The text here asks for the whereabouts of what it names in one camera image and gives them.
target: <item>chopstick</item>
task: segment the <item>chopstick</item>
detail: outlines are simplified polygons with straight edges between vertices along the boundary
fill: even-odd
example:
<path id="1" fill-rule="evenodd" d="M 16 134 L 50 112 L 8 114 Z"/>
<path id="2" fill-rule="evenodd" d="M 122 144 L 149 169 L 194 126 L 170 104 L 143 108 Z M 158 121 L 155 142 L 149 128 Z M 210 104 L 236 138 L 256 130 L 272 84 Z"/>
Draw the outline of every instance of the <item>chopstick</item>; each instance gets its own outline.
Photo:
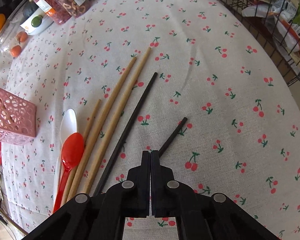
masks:
<path id="1" fill-rule="evenodd" d="M 102 191 L 102 189 L 103 189 L 103 187 L 104 187 L 104 185 L 105 185 L 105 183 L 106 183 L 106 181 L 107 181 L 107 179 L 108 179 L 108 177 L 110 175 L 112 167 L 115 164 L 115 162 L 117 160 L 117 157 L 118 157 L 118 155 L 119 155 L 119 153 L 120 153 L 120 151 L 122 149 L 122 146 L 125 143 L 125 140 L 127 139 L 128 135 L 130 133 L 130 130 L 131 130 L 131 128 L 132 128 L 132 126 L 133 126 L 133 124 L 135 122 L 135 119 L 137 118 L 137 116 L 138 116 L 138 114 L 140 112 L 140 109 L 143 106 L 143 103 L 146 101 L 146 98 L 147 98 L 147 96 L 148 96 L 148 94 L 149 94 L 149 92 L 150 92 L 150 90 L 152 88 L 152 85 L 154 84 L 154 81 L 155 81 L 157 75 L 158 75 L 157 72 L 155 72 L 153 74 L 153 76 L 152 76 L 149 84 L 147 85 L 145 91 L 143 92 L 143 94 L 142 94 L 142 96 L 141 96 L 141 98 L 140 98 L 140 100 L 139 100 L 136 108 L 134 109 L 134 111 L 133 111 L 133 113 L 132 113 L 132 115 L 131 115 L 131 117 L 130 117 L 127 125 L 126 125 L 126 127 L 124 128 L 124 130 L 122 132 L 122 135 L 120 136 L 120 139 L 119 139 L 116 147 L 114 148 L 114 151 L 113 151 L 111 157 L 109 158 L 108 164 L 105 167 L 105 170 L 103 171 L 102 176 L 101 176 L 101 178 L 100 178 L 100 180 L 98 182 L 98 185 L 97 185 L 97 187 L 96 187 L 96 189 L 95 189 L 95 191 L 93 193 L 94 196 L 95 195 L 99 195 L 101 193 L 101 191 Z"/>
<path id="2" fill-rule="evenodd" d="M 80 180 L 82 178 L 83 171 L 84 171 L 84 169 L 87 165 L 87 162 L 90 158 L 93 147 L 94 147 L 94 145 L 95 145 L 95 143 L 96 143 L 96 141 L 99 137 L 100 130 L 101 130 L 101 128 L 102 128 L 102 126 L 103 126 L 103 124 L 106 120 L 106 117 L 108 116 L 108 113 L 110 111 L 110 108 L 111 108 L 114 100 L 116 99 L 116 97 L 117 97 L 117 95 L 120 91 L 120 88 L 122 87 L 125 79 L 127 78 L 127 75 L 129 74 L 129 72 L 130 72 L 130 70 L 131 70 L 131 68 L 132 68 L 132 66 L 133 66 L 133 64 L 135 63 L 136 60 L 137 60 L 136 57 L 133 57 L 131 59 L 130 63 L 126 67 L 126 70 L 123 72 L 123 74 L 120 77 L 118 83 L 114 87 L 108 101 L 106 102 L 106 104 L 102 108 L 102 114 L 98 118 L 98 120 L 96 121 L 96 125 L 92 128 L 91 134 L 94 135 L 94 136 L 90 136 L 88 141 L 87 141 L 84 153 L 83 153 L 81 161 L 80 161 L 80 163 L 77 167 L 77 171 L 75 173 L 75 176 L 74 176 L 74 179 L 73 179 L 70 191 L 69 191 L 69 195 L 68 195 L 68 199 L 67 199 L 68 201 L 70 199 L 72 199 L 75 196 L 75 194 L 77 193 L 77 189 L 78 189 Z"/>
<path id="3" fill-rule="evenodd" d="M 114 133 L 114 129 L 116 128 L 116 126 L 118 124 L 121 112 L 123 111 L 128 99 L 129 99 L 132 88 L 133 88 L 133 86 L 134 86 L 141 70 L 143 69 L 143 67 L 146 63 L 150 52 L 151 52 L 151 48 L 149 47 L 146 50 L 145 54 L 143 55 L 143 58 L 142 58 L 140 64 L 138 65 L 137 69 L 135 70 L 132 78 L 130 79 L 130 83 L 128 84 L 126 90 L 124 91 L 124 93 L 121 97 L 121 100 L 119 102 L 119 105 L 117 106 L 117 108 L 114 112 L 114 115 L 112 116 L 112 118 L 110 120 L 108 129 L 106 131 L 106 135 L 102 139 L 102 142 L 101 142 L 101 144 L 100 144 L 100 146 L 97 150 L 96 156 L 94 157 L 94 160 L 92 162 L 91 170 L 89 171 L 89 177 L 87 178 L 86 183 L 85 183 L 85 185 L 83 187 L 83 190 L 82 190 L 83 193 L 89 194 L 89 192 L 90 192 L 93 181 L 94 181 L 95 176 L 97 174 L 97 171 L 99 169 L 100 163 L 101 163 L 101 161 L 103 159 L 103 156 L 104 156 L 104 154 L 105 154 L 105 152 L 108 148 L 109 142 L 110 142 L 110 140 L 112 138 L 112 135 Z"/>
<path id="4" fill-rule="evenodd" d="M 94 106 L 93 112 L 92 112 L 92 114 L 91 114 L 91 116 L 88 120 L 86 129 L 84 130 L 83 135 L 82 135 L 84 143 L 86 143 L 87 137 L 89 135 L 89 132 L 91 130 L 91 127 L 92 127 L 92 124 L 93 124 L 93 121 L 94 121 L 94 117 L 96 116 L 96 113 L 100 108 L 100 104 L 101 104 L 101 99 L 98 99 L 98 101 L 96 102 L 96 105 Z M 71 184 L 72 184 L 72 181 L 74 179 L 74 175 L 75 175 L 76 171 L 77 171 L 77 167 L 73 168 L 70 171 L 69 178 L 67 180 L 65 190 L 63 191 L 62 201 L 61 201 L 60 207 L 62 207 L 67 202 L 70 187 L 71 187 Z"/>
<path id="5" fill-rule="evenodd" d="M 93 125 L 94 117 L 96 116 L 96 113 L 100 108 L 100 104 L 101 104 L 101 99 L 98 99 L 98 101 L 96 102 L 96 105 L 94 106 L 93 112 L 89 118 L 86 129 L 84 130 L 84 132 L 82 134 L 84 143 L 86 143 L 86 141 L 87 141 L 87 137 L 88 137 L 91 127 Z"/>
<path id="6" fill-rule="evenodd" d="M 188 118 L 184 117 L 180 124 L 177 126 L 177 128 L 173 131 L 173 133 L 169 136 L 169 138 L 166 140 L 166 142 L 162 145 L 160 150 L 158 151 L 159 158 L 164 154 L 166 149 L 168 149 L 169 145 L 172 143 L 174 138 L 177 136 L 181 128 L 185 125 Z"/>

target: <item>tablecloth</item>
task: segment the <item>tablecloth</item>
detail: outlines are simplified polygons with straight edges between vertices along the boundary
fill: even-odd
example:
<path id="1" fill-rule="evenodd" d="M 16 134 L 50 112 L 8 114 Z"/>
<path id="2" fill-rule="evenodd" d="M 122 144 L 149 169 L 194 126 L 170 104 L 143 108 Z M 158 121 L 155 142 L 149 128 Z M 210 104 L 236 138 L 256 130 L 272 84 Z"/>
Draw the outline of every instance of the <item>tablecloth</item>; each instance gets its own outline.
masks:
<path id="1" fill-rule="evenodd" d="M 104 104 L 131 57 L 137 64 L 151 46 L 92 188 L 157 71 L 104 190 L 125 180 L 142 151 L 159 149 L 186 116 L 162 165 L 199 194 L 225 193 L 279 238 L 300 239 L 300 112 L 253 36 L 216 0 L 93 3 L 82 17 L 34 36 L 12 62 L 7 91 L 37 106 L 37 137 L 22 147 L 2 144 L 13 219 L 31 231 L 51 215 L 64 112 L 76 111 L 83 132 L 96 100 Z M 90 162 L 80 188 L 89 170 Z M 167 237 L 177 239 L 174 218 L 126 220 L 124 239 Z"/>

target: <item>pink basket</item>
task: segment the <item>pink basket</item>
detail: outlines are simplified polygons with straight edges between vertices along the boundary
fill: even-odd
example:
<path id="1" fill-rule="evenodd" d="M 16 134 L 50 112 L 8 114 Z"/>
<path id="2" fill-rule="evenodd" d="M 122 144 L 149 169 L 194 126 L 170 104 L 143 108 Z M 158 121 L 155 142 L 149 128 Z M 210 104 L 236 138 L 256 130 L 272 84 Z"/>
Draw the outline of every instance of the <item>pink basket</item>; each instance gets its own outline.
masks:
<path id="1" fill-rule="evenodd" d="M 36 106 L 0 88 L 0 142 L 24 145 L 35 138 Z"/>

